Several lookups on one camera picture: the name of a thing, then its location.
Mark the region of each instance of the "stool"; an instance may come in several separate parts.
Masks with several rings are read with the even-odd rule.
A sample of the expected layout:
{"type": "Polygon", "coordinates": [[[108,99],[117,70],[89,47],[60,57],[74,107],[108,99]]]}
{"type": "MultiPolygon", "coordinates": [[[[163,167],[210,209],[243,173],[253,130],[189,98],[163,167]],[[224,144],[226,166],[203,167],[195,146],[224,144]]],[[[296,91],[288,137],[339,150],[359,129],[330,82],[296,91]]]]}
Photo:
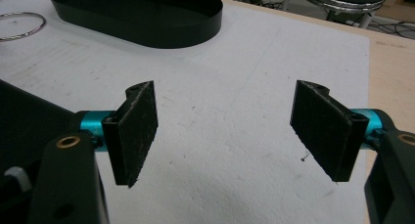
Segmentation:
{"type": "Polygon", "coordinates": [[[336,12],[366,14],[360,27],[366,28],[374,12],[382,7],[385,0],[307,0],[329,10],[326,21],[332,21],[336,12]]]}

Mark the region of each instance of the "black oval tray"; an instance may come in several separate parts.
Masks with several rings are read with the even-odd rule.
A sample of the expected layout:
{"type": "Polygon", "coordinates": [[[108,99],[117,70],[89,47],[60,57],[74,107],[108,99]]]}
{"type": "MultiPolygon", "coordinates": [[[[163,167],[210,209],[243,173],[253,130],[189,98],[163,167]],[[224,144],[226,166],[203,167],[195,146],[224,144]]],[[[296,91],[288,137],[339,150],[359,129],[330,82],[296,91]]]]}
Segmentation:
{"type": "Polygon", "coordinates": [[[59,17],[156,48],[183,48],[220,30],[220,0],[52,0],[59,17]]]}

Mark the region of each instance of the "white tabletop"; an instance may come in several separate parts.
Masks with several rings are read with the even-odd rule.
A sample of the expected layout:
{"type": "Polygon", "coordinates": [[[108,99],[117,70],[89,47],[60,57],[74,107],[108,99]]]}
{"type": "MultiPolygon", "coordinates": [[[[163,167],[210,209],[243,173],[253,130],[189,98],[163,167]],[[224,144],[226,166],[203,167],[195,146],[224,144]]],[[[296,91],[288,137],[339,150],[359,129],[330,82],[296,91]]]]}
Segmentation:
{"type": "Polygon", "coordinates": [[[0,44],[1,79],[73,112],[155,80],[160,127],[136,185],[117,187],[97,155],[112,223],[363,223],[365,153],[333,183],[300,160],[290,116],[297,79],[367,107],[367,38],[225,3],[211,40],[160,50],[63,22],[50,0],[0,2],[17,11],[48,24],[0,44]]]}

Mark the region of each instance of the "white table surface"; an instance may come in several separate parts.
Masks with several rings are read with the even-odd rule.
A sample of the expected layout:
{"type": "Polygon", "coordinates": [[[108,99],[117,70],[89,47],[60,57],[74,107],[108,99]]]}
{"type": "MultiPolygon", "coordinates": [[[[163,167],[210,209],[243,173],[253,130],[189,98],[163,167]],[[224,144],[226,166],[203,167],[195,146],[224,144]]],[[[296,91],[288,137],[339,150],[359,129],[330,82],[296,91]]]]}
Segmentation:
{"type": "Polygon", "coordinates": [[[363,223],[365,153],[333,183],[300,160],[290,116],[297,79],[367,107],[367,38],[225,3],[211,40],[160,50],[63,22],[50,0],[0,1],[18,11],[48,24],[0,43],[1,79],[73,112],[155,80],[160,127],[136,185],[117,187],[97,154],[112,223],[363,223]]]}

